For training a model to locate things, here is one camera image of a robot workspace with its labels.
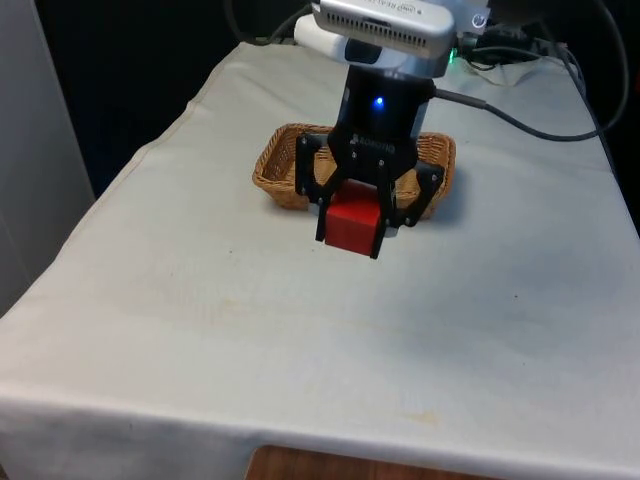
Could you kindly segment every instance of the woven basket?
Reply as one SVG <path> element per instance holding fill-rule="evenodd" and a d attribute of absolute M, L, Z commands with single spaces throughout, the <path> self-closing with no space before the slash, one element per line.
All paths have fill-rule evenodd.
<path fill-rule="evenodd" d="M 309 199 L 295 192 L 296 138 L 302 133 L 326 134 L 331 127 L 292 123 L 280 127 L 269 140 L 253 171 L 253 183 L 267 192 L 282 208 L 306 210 Z M 451 190 L 455 170 L 456 144 L 452 138 L 439 133 L 424 133 L 418 139 L 418 157 L 421 162 L 444 167 L 444 181 L 422 218 L 429 218 L 438 202 Z M 329 147 L 323 147 L 315 156 L 314 171 L 321 185 L 336 169 Z M 396 181 L 398 208 L 406 208 L 420 193 L 416 172 L 410 171 Z"/>

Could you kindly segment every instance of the black cable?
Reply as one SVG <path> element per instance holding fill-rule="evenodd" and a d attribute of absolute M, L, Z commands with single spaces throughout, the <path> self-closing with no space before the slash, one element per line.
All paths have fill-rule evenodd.
<path fill-rule="evenodd" d="M 284 22 L 282 22 L 278 28 L 267 38 L 256 38 L 251 35 L 244 33 L 238 27 L 238 23 L 236 22 L 235 14 L 233 13 L 233 0 L 223 0 L 222 8 L 224 10 L 224 16 L 227 20 L 227 24 L 229 28 L 233 32 L 233 35 L 239 42 L 250 43 L 251 45 L 256 45 L 258 47 L 264 47 L 272 44 L 276 39 L 282 37 L 283 34 L 287 32 L 291 27 L 296 24 L 296 21 L 308 13 L 311 13 L 311 5 L 307 4 L 289 18 L 287 18 Z"/>
<path fill-rule="evenodd" d="M 580 141 L 589 140 L 595 137 L 603 138 L 602 136 L 603 132 L 615 126 L 624 115 L 624 111 L 629 101 L 631 82 L 630 82 L 629 61 L 627 59 L 627 52 L 624 46 L 624 40 L 622 38 L 622 34 L 618 29 L 618 24 L 616 23 L 615 19 L 613 18 L 613 15 L 611 14 L 607 6 L 604 4 L 603 0 L 593 0 L 593 1 L 596 3 L 596 5 L 598 6 L 598 9 L 600 10 L 600 13 L 602 13 L 605 20 L 607 21 L 607 24 L 611 28 L 611 31 L 613 33 L 613 37 L 616 43 L 618 55 L 620 56 L 622 70 L 623 70 L 623 79 L 622 79 L 623 92 L 622 92 L 622 98 L 620 100 L 620 105 L 618 106 L 618 109 L 616 110 L 616 113 L 613 116 L 613 118 L 604 127 L 596 128 L 596 130 L 589 133 L 584 133 L 582 135 L 553 135 L 550 133 L 541 132 L 540 130 L 536 130 L 535 128 L 525 125 L 524 123 L 515 119 L 508 113 L 505 113 L 502 110 L 494 107 L 493 105 L 483 100 L 479 100 L 477 98 L 469 97 L 467 95 L 461 95 L 454 92 L 447 92 L 445 90 L 437 90 L 436 97 L 441 98 L 443 100 L 449 100 L 451 102 L 460 103 L 462 105 L 467 105 L 473 108 L 478 108 L 480 110 L 486 110 L 487 112 L 490 112 L 496 115 L 497 117 L 501 118 L 505 122 L 510 123 L 514 127 L 522 130 L 523 132 L 526 132 L 529 135 L 533 135 L 534 137 L 541 138 L 543 140 L 548 140 L 552 142 L 580 142 Z M 561 59 L 566 60 L 566 53 L 562 52 L 561 49 L 558 49 L 558 50 L 559 50 L 558 54 L 560 55 Z M 572 80 L 574 81 L 574 83 L 576 83 L 576 86 L 578 86 L 579 80 L 577 79 L 575 72 L 571 67 L 569 67 L 568 71 L 569 71 L 569 75 L 571 75 Z M 580 95 L 582 96 L 582 98 L 586 99 L 586 96 L 584 95 L 584 92 L 580 87 L 578 87 L 578 91 L 580 92 Z"/>
<path fill-rule="evenodd" d="M 549 29 L 548 25 L 544 21 L 540 22 L 540 27 L 542 28 L 542 32 L 544 33 L 545 37 L 547 37 L 547 40 L 549 40 L 549 42 L 551 43 L 551 49 L 554 55 L 560 57 L 560 60 L 562 60 L 562 63 L 564 63 L 564 66 L 569 72 L 569 75 L 571 76 L 573 83 L 578 88 L 578 91 L 580 92 L 580 96 L 582 97 L 582 101 L 584 102 L 584 105 L 587 107 L 587 110 L 589 111 L 589 115 L 591 115 L 591 120 L 593 121 L 593 124 L 596 126 L 596 131 L 598 132 L 598 137 L 600 138 L 600 143 L 602 143 L 602 148 L 604 149 L 604 153 L 607 157 L 607 161 L 609 162 L 609 167 L 611 168 L 611 172 L 613 173 L 613 176 L 617 180 L 618 172 L 617 172 L 615 163 L 613 161 L 613 156 L 611 155 L 611 150 L 609 149 L 609 143 L 607 142 L 607 137 L 604 134 L 605 133 L 604 129 L 600 126 L 598 119 L 596 118 L 596 115 L 593 112 L 593 108 L 591 108 L 591 104 L 589 103 L 589 99 L 587 98 L 586 89 L 580 88 L 581 86 L 580 81 L 578 80 L 578 78 L 576 78 L 576 74 L 573 72 L 573 69 L 571 68 L 571 63 L 569 60 L 569 53 L 568 53 L 569 50 L 562 48 L 560 47 L 560 45 L 558 45 L 558 42 L 553 36 L 553 33 L 551 33 L 551 30 Z"/>
<path fill-rule="evenodd" d="M 498 66 L 497 63 L 495 65 L 488 65 L 488 66 L 476 65 L 475 63 L 469 62 L 469 61 L 467 61 L 467 63 L 471 68 L 473 68 L 474 70 L 478 70 L 479 72 L 490 72 L 491 70 L 495 70 L 496 67 Z"/>

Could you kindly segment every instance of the white cloth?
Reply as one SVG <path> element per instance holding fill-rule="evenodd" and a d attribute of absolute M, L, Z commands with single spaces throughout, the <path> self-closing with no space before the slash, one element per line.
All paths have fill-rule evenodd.
<path fill-rule="evenodd" d="M 23 479 L 239 479 L 264 444 L 517 479 L 640 478 L 640 242 L 597 140 L 434 101 L 453 191 L 380 259 L 251 183 L 279 126 L 334 123 L 345 66 L 243 45 L 131 160 L 0 322 L 0 462 Z M 547 63 L 441 87 L 558 134 Z"/>

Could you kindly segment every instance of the red cube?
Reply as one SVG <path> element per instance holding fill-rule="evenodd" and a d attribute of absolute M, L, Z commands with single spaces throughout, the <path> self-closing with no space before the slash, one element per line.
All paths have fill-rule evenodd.
<path fill-rule="evenodd" d="M 380 204 L 376 188 L 347 180 L 327 210 L 325 242 L 369 256 L 379 224 Z"/>

